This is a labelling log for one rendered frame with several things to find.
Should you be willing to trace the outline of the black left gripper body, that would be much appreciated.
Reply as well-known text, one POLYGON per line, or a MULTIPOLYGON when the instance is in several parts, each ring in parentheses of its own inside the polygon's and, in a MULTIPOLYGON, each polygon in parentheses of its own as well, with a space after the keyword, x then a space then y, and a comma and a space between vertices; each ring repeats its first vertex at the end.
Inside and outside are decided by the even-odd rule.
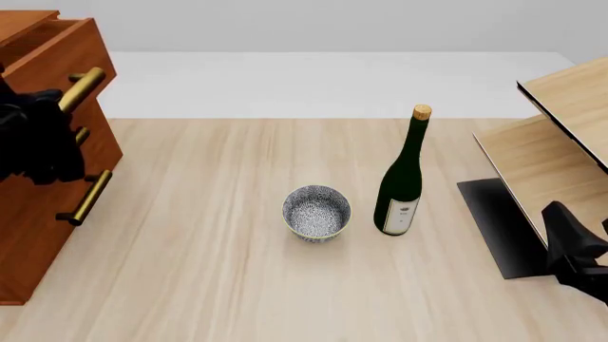
POLYGON ((62 97, 59 89, 25 95, 30 143, 24 176, 36 185, 77 181, 85 176, 85 161, 70 127, 72 116, 59 107, 62 97))

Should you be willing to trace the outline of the wooden cabinet with drawers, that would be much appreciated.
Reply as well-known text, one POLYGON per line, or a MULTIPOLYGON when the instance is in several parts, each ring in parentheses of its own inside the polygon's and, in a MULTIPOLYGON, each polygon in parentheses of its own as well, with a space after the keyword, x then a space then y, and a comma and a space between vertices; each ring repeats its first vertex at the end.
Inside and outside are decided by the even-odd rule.
POLYGON ((0 10, 0 47, 51 20, 82 19, 62 19, 56 10, 0 10))

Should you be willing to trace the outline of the patterned blue white bowl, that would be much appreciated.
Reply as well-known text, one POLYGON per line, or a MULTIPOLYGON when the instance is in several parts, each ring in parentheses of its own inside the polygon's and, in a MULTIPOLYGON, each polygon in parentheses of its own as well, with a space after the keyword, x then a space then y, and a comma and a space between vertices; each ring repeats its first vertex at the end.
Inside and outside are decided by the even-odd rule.
POLYGON ((289 230, 310 243, 337 238, 349 223, 352 209, 337 190, 311 184, 293 190, 283 201, 282 217, 289 230))

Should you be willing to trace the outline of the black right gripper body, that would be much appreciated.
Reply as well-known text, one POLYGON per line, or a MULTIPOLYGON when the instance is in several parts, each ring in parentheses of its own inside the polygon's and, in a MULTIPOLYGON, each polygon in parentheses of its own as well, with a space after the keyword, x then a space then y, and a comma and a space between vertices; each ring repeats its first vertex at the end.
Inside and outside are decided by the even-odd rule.
POLYGON ((608 267, 597 264, 592 258, 549 251, 546 268, 559 284, 573 287, 608 305, 608 267))

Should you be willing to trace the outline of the dark green wine bottle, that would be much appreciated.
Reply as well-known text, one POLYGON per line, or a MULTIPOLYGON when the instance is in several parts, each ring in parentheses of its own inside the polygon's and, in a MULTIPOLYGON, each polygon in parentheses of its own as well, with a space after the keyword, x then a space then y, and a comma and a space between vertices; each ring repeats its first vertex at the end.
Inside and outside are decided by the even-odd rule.
POLYGON ((402 150, 381 181, 373 221, 385 235, 402 236, 412 223, 422 195, 420 154, 431 113, 427 104, 413 108, 402 150))

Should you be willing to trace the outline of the tall wooden drawer front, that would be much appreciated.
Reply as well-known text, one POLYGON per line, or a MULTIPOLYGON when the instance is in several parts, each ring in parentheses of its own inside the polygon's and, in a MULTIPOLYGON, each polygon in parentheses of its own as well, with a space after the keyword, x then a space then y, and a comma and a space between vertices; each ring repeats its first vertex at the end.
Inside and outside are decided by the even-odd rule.
POLYGON ((55 215, 74 210, 88 187, 84 179, 36 185, 12 176, 0 182, 0 306, 29 301, 75 228, 55 215))

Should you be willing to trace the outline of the pale wooden rack, black base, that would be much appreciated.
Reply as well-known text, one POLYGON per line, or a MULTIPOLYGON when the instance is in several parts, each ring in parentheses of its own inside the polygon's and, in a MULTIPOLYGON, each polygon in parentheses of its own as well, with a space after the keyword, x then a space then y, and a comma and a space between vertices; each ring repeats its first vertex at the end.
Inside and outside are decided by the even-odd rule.
POLYGON ((551 201, 608 241, 608 56, 518 89, 539 115, 474 133, 498 176, 458 184, 505 279, 546 276, 551 201))

